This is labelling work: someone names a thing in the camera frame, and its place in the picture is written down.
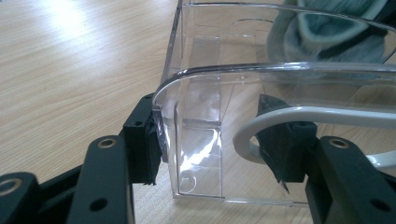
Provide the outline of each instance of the wood grain surface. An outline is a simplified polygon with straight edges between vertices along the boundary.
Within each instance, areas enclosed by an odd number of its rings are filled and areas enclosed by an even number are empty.
[[[81,165],[94,139],[118,134],[160,84],[176,7],[0,1],[0,175],[44,182]],[[165,163],[156,186],[134,185],[134,201],[137,223],[312,223],[307,208],[173,199]]]

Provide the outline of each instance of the white plastic handle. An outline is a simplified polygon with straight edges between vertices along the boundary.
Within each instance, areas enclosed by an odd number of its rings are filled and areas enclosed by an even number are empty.
[[[236,153],[248,161],[265,164],[260,156],[259,147],[251,143],[250,138],[263,129],[293,121],[396,129],[396,114],[316,106],[288,107],[259,115],[242,126],[233,137]],[[368,155],[367,158],[374,167],[380,170],[396,167],[396,150]]]

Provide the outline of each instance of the clear plastic container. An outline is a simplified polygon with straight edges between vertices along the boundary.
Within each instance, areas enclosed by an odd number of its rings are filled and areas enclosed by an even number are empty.
[[[292,107],[384,115],[388,126],[311,121],[318,137],[343,137],[367,155],[396,149],[396,31],[366,19],[257,2],[180,1],[153,100],[174,195],[307,203],[305,182],[287,183],[287,192],[266,164],[235,148],[235,135],[256,118],[263,95]],[[396,175],[392,165],[377,166]]]

